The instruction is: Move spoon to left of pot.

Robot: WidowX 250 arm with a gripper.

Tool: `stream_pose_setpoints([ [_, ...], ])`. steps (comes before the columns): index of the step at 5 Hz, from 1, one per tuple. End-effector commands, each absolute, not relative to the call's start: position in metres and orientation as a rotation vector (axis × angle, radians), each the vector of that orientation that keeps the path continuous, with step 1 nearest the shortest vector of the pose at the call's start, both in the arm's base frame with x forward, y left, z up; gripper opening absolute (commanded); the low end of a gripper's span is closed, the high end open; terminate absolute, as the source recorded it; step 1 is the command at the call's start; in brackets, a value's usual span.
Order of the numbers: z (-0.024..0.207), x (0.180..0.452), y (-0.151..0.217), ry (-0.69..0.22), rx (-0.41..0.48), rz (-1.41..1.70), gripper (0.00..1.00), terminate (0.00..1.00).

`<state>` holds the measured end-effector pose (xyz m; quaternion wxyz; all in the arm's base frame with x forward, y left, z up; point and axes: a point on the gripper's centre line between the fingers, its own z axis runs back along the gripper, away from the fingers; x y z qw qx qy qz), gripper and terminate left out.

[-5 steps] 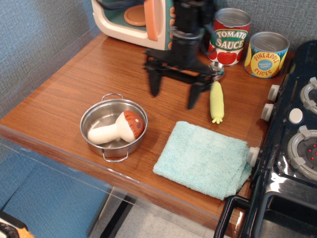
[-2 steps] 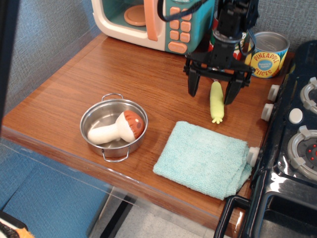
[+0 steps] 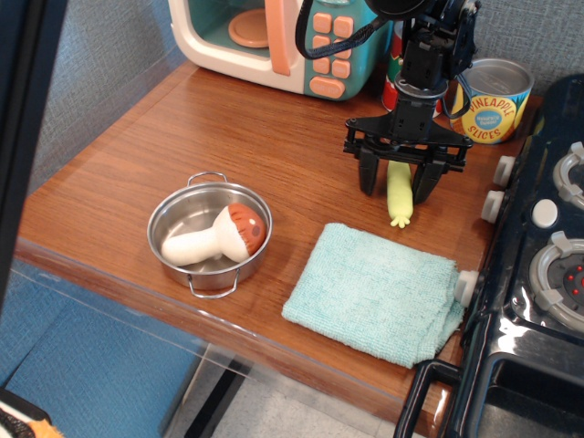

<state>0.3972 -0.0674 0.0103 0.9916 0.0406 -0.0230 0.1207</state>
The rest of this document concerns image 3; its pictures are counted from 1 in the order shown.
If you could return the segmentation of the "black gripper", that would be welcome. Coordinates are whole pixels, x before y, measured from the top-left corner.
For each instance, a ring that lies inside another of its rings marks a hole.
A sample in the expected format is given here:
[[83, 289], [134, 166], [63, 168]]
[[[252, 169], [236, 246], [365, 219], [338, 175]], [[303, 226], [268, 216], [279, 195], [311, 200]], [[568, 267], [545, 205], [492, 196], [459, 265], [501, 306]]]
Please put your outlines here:
[[376, 186], [380, 163], [385, 159], [417, 164], [412, 182], [414, 204], [424, 203], [444, 171], [460, 172], [470, 138], [448, 130], [433, 119], [448, 86], [418, 89], [397, 84], [395, 108], [385, 115], [349, 119], [343, 151], [359, 158], [360, 189], [368, 196]]

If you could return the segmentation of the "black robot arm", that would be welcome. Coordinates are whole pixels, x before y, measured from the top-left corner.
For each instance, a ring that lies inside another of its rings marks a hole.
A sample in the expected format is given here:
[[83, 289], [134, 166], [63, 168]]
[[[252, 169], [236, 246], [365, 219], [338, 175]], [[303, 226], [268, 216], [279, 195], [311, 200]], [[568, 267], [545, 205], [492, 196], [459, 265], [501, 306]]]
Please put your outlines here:
[[472, 140], [433, 119], [451, 81], [468, 89], [463, 72], [476, 52], [476, 1], [370, 1], [380, 19], [401, 21], [401, 71], [395, 108], [386, 115], [349, 119], [344, 151], [360, 162], [360, 189], [372, 194], [381, 160], [417, 167], [413, 200], [427, 200], [440, 178], [460, 172]]

